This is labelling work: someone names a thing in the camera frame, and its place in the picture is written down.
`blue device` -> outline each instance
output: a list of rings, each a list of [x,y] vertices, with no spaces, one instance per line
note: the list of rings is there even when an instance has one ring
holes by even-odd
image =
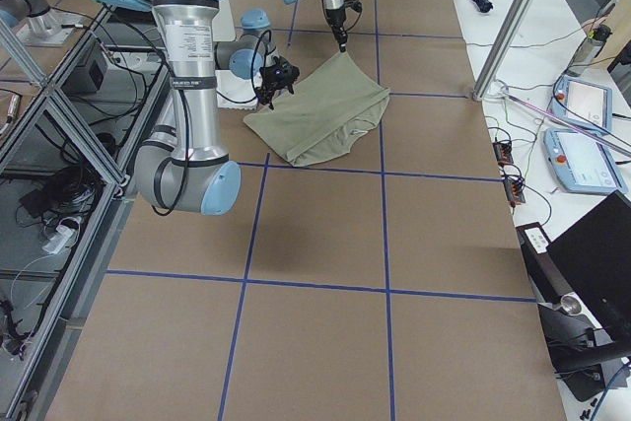
[[[589,130],[611,130],[611,89],[563,76],[553,91],[552,113]]]
[[[557,178],[569,192],[607,195],[627,185],[608,149],[569,128],[545,131],[543,144]]]

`fabric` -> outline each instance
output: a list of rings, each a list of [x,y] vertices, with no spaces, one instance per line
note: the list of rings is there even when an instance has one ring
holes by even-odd
[[[347,52],[337,53],[295,87],[274,110],[244,117],[245,124],[294,167],[349,153],[375,128],[386,110],[389,89],[366,76]]]

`black computer monitor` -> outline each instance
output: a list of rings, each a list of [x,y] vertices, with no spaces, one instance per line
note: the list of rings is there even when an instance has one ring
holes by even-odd
[[[609,336],[631,340],[631,201],[612,192],[547,251]]]

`olive green towel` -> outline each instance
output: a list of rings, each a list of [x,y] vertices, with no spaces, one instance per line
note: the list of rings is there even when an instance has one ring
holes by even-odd
[[[294,167],[326,162],[349,153],[375,128],[386,110],[389,89],[366,76],[348,53],[337,53],[283,93],[274,110],[244,117],[245,124]]]

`folded cloth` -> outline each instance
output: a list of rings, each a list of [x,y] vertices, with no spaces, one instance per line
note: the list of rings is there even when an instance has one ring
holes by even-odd
[[[337,53],[245,124],[294,167],[349,153],[375,128],[386,110],[389,89],[366,76],[347,52]]]

